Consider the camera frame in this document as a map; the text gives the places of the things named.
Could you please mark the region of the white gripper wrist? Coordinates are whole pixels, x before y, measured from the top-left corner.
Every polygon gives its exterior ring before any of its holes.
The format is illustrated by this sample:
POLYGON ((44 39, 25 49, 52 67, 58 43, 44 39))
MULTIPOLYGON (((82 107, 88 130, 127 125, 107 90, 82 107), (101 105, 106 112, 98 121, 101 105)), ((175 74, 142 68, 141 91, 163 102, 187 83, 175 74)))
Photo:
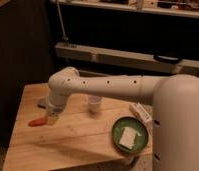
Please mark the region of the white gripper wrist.
POLYGON ((56 106, 51 104, 50 102, 48 102, 46 104, 46 111, 47 111, 47 116, 46 116, 46 124, 47 125, 54 125, 57 120, 58 120, 58 116, 60 113, 62 113, 64 110, 64 106, 56 106))

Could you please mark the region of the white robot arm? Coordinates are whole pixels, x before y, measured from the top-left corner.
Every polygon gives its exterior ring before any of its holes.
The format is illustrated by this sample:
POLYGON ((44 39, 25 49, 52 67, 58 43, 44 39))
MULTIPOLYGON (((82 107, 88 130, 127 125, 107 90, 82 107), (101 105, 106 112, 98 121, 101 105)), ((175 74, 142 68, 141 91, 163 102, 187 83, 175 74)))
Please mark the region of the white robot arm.
POLYGON ((199 78, 193 75, 81 77, 73 67, 48 81, 47 114, 56 116, 73 93, 153 109, 153 171, 199 171, 199 78))

